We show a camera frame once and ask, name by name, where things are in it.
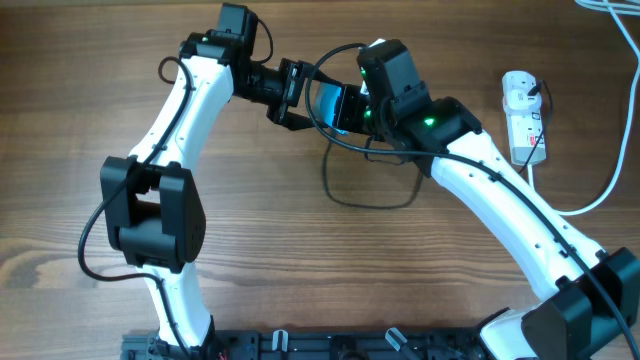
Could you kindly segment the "light blue Galaxy smartphone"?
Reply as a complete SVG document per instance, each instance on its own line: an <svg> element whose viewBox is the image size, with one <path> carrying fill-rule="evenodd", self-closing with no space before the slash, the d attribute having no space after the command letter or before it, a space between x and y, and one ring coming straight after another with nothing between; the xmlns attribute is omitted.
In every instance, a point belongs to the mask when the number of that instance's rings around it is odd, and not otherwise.
<svg viewBox="0 0 640 360"><path fill-rule="evenodd" d="M340 86L321 83L316 93L313 112L316 119L322 124L335 130L340 135L348 135L348 131L338 128L338 110L336 106L340 100L341 93L342 88Z"/></svg>

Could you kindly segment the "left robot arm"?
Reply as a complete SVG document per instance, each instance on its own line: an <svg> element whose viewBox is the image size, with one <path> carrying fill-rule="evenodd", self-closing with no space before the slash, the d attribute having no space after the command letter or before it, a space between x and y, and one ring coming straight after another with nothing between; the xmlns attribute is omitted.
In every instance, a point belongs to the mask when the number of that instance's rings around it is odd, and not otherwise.
<svg viewBox="0 0 640 360"><path fill-rule="evenodd" d="M284 59L272 69L253 60L261 23L247 7L223 4L216 28L190 34L152 128L127 157L109 157L101 169L109 243L146 281L160 321L157 351L168 358L213 358L218 346L195 269L206 218L193 178L218 115L237 96L266 105L273 123L302 130L310 120L288 110L305 82L319 82L331 100L340 92L310 63Z"/></svg>

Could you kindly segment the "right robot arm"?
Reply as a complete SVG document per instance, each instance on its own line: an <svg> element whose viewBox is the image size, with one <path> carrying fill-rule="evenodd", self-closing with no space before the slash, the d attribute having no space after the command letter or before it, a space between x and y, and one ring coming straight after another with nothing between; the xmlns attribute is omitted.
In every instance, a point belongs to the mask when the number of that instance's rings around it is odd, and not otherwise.
<svg viewBox="0 0 640 360"><path fill-rule="evenodd" d="M357 56L370 100L365 128L460 199L507 249L537 303L487 321L496 359L587 359L629 336L639 311L639 261L606 252L560 217L506 162L458 100L432 99L398 40Z"/></svg>

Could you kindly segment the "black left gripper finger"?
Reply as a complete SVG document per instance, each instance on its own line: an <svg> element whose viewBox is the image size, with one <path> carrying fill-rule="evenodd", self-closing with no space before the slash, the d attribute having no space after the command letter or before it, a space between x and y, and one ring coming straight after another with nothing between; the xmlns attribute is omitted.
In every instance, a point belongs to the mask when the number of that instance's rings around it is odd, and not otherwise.
<svg viewBox="0 0 640 360"><path fill-rule="evenodd" d="M285 127L290 131L299 131L314 128L314 122L306 117L295 113L285 114Z"/></svg>
<svg viewBox="0 0 640 360"><path fill-rule="evenodd" d="M324 72L322 72L321 70L319 70L318 68L313 68L311 73L310 73L310 80L311 81L317 81L320 83L324 83L324 84L330 84L330 85L334 85L334 86L341 86L342 83L330 76L328 76L327 74L325 74Z"/></svg>

